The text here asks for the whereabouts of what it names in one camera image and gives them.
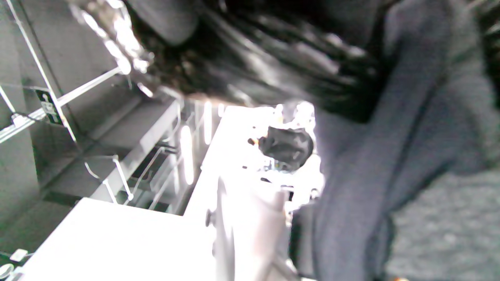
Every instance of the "black object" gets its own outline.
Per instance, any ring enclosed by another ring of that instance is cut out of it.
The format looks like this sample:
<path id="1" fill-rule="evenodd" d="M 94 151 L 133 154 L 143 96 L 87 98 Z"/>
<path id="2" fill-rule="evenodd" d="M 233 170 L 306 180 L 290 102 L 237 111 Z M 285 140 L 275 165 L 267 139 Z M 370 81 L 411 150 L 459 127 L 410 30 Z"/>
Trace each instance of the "black object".
<path id="1" fill-rule="evenodd" d="M 300 277 L 316 280 L 313 266 L 314 201 L 293 212 L 288 254 Z"/>
<path id="2" fill-rule="evenodd" d="M 314 143 L 304 128 L 269 127 L 267 137 L 259 139 L 258 148 L 265 156 L 283 162 L 288 171 L 296 171 L 313 154 Z"/>

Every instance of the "display rack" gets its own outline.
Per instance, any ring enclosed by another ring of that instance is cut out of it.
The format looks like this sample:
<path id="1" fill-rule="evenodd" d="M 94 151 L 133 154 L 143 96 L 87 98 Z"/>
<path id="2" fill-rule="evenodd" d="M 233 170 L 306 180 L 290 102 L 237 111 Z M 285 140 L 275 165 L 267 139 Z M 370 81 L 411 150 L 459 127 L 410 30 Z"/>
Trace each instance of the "display rack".
<path id="1" fill-rule="evenodd" d="M 18 0 L 5 0 L 8 8 L 13 16 L 14 22 L 19 28 L 20 34 L 25 41 L 29 53 L 34 59 L 41 77 L 46 85 L 44 89 L 51 97 L 55 110 L 59 114 L 65 129 L 68 131 L 73 142 L 78 145 L 77 137 L 75 136 L 74 128 L 67 121 L 63 108 L 76 99 L 81 99 L 86 93 L 106 82 L 114 76 L 122 75 L 118 67 L 107 71 L 106 73 L 96 77 L 95 79 L 75 88 L 74 90 L 63 93 L 56 87 L 57 81 L 54 73 L 49 67 L 43 50 L 37 42 L 37 37 L 32 26 L 29 24 L 28 17 L 22 4 Z M 12 113 L 16 112 L 15 107 L 9 100 L 8 95 L 0 86 L 0 96 L 4 99 L 8 108 Z M 203 123 L 203 111 L 200 111 L 203 105 L 194 105 L 194 116 L 192 120 L 182 120 L 183 124 L 190 125 L 194 129 L 193 134 L 194 145 L 193 149 L 203 152 L 198 131 L 200 124 Z M 85 147 L 85 153 L 88 155 L 99 155 L 101 157 L 92 157 L 84 159 L 83 157 L 74 159 L 64 171 L 54 180 L 45 186 L 49 193 L 65 195 L 75 198 L 91 197 L 93 199 L 110 201 L 118 203 L 116 196 L 120 191 L 128 189 L 127 180 L 132 176 L 134 171 L 139 167 L 146 156 L 152 151 L 157 143 L 165 137 L 176 134 L 178 129 L 173 126 L 176 120 L 181 116 L 178 114 L 184 108 L 184 102 L 171 98 L 165 102 L 144 102 L 141 98 L 136 98 L 126 106 L 110 124 L 104 124 L 91 132 L 90 137 L 95 142 L 94 144 Z M 41 121 L 46 117 L 46 113 L 42 108 L 28 114 L 28 117 L 18 115 L 13 116 L 13 124 L 0 131 L 0 144 L 7 142 L 14 136 L 28 129 L 36 121 Z M 102 146 L 109 146 L 112 149 L 120 151 L 117 155 L 118 161 L 113 162 L 110 159 L 110 151 L 103 151 Z M 169 173 L 175 174 L 166 175 L 165 181 L 175 181 L 175 190 L 179 190 L 179 170 L 177 166 L 182 162 L 182 155 L 177 157 L 173 155 L 171 159 L 176 158 L 169 165 L 174 165 Z M 99 182 L 89 169 L 96 172 L 99 177 Z M 154 196 L 153 204 L 161 201 L 162 193 L 165 191 L 165 184 L 160 188 Z"/>

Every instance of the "dark gray sweater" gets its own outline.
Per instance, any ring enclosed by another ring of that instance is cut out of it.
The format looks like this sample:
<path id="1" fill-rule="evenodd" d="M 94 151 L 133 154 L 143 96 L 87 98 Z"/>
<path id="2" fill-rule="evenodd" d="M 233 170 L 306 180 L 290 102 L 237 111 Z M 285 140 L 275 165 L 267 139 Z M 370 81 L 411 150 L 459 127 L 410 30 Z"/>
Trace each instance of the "dark gray sweater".
<path id="1" fill-rule="evenodd" d="M 458 0 L 403 0 L 386 16 L 384 57 L 391 73 L 369 124 L 316 112 L 326 177 L 314 223 L 317 278 L 500 280 L 494 186 L 442 178 L 406 205 L 443 174 L 474 174 L 497 158 L 476 26 Z"/>

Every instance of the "gray wall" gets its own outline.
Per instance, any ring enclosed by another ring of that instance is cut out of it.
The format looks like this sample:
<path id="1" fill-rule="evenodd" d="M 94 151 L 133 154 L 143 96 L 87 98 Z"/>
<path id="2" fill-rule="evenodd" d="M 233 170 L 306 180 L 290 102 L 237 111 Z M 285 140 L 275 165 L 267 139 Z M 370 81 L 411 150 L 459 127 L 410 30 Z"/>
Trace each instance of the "gray wall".
<path id="1" fill-rule="evenodd" d="M 6 6 L 0 5 L 0 84 L 21 85 L 20 59 Z M 17 111 L 26 111 L 22 88 L 3 87 Z M 0 106 L 0 124 L 9 125 L 11 112 Z M 7 225 L 39 197 L 30 132 L 25 130 L 0 144 L 0 235 Z"/>

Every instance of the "cable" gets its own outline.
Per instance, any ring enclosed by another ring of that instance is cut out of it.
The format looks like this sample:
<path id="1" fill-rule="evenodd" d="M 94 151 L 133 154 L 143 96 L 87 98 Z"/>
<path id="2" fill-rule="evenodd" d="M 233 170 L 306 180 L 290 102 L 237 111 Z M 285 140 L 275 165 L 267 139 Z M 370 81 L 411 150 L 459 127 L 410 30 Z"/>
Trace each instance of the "cable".
<path id="1" fill-rule="evenodd" d="M 11 256 L 12 256 L 10 253 L 8 253 L 8 252 L 4 252 L 4 251 L 0 251 L 0 255 L 5 256 L 5 257 L 7 257 L 7 258 L 9 258 L 9 259 L 10 259 L 10 258 L 11 258 Z"/>

